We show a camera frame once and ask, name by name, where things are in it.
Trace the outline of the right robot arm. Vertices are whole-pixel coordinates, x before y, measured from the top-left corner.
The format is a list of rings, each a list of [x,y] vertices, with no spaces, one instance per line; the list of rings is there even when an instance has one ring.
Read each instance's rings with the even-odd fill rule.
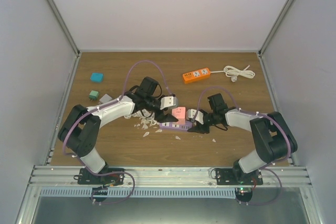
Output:
[[[210,127],[237,127],[250,132],[255,149],[236,160],[231,169],[216,170],[219,185],[225,183],[250,185],[258,180],[259,169],[272,162],[287,159],[298,149],[298,144],[281,113],[251,113],[235,107],[228,107],[220,93],[208,97],[211,113],[204,110],[187,110],[186,117],[194,123],[188,131],[208,134]]]

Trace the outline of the green usb charger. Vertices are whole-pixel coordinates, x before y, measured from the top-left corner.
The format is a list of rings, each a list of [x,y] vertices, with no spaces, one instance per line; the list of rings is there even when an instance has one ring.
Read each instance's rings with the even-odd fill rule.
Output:
[[[99,92],[95,90],[91,90],[88,97],[90,101],[95,101],[99,97]]]

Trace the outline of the white 66W charger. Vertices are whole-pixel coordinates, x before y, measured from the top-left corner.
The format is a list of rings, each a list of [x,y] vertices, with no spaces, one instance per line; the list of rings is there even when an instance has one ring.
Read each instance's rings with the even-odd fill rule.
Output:
[[[99,99],[99,104],[104,104],[107,102],[112,101],[113,98],[111,96],[109,96],[108,94],[104,94],[100,99]]]

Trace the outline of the pink white charger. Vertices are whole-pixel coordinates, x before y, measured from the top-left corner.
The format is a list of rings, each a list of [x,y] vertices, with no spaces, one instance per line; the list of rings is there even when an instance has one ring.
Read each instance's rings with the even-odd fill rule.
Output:
[[[186,107],[180,106],[180,107],[172,109],[172,115],[178,119],[178,124],[185,124]]]

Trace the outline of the orange power strip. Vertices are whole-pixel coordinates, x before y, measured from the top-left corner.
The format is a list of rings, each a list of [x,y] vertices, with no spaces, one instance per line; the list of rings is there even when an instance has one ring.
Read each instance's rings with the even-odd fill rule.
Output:
[[[182,78],[185,84],[189,84],[189,83],[193,83],[196,81],[207,79],[210,77],[210,75],[211,75],[211,72],[208,68],[202,68],[202,69],[184,73],[182,74]]]

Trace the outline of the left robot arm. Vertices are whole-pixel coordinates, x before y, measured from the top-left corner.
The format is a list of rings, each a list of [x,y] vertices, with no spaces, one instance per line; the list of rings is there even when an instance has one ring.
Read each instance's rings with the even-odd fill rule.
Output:
[[[176,95],[155,96],[156,88],[160,84],[145,77],[141,84],[133,86],[130,90],[109,102],[84,107],[76,105],[70,111],[58,132],[58,139],[63,142],[63,148],[70,149],[71,156],[78,158],[90,171],[90,178],[96,184],[103,184],[108,179],[107,163],[96,150],[99,130],[112,121],[136,112],[148,111],[159,123],[177,122],[178,119],[168,109],[176,108],[178,99]]]

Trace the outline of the purple power strip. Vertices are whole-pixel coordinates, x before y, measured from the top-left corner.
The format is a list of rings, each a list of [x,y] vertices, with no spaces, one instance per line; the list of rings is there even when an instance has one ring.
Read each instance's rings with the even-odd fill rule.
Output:
[[[177,122],[165,122],[159,124],[159,127],[162,130],[180,131],[180,132],[187,132],[192,126],[193,123],[190,121],[186,121],[185,124],[178,124]]]

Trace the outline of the blue plug adapter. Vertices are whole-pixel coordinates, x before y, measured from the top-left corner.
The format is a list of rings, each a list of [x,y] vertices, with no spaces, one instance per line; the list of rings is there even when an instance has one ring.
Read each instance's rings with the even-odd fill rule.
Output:
[[[90,80],[92,82],[96,82],[96,83],[101,83],[104,79],[104,74],[103,73],[97,73],[94,72],[91,74]]]

